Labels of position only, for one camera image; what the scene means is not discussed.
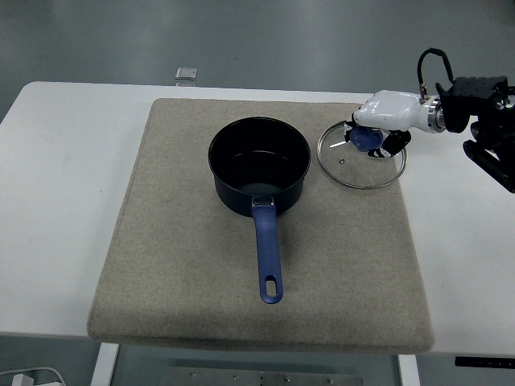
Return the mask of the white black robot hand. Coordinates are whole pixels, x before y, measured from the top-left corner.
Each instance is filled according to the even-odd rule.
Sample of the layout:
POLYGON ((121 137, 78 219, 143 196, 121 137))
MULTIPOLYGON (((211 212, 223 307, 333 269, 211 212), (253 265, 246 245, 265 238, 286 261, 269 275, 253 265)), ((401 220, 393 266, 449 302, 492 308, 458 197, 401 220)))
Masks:
POLYGON ((412 129, 440 133, 445 129, 436 96, 381 90, 345 122, 345 137, 373 158, 392 158, 411 141, 412 129))

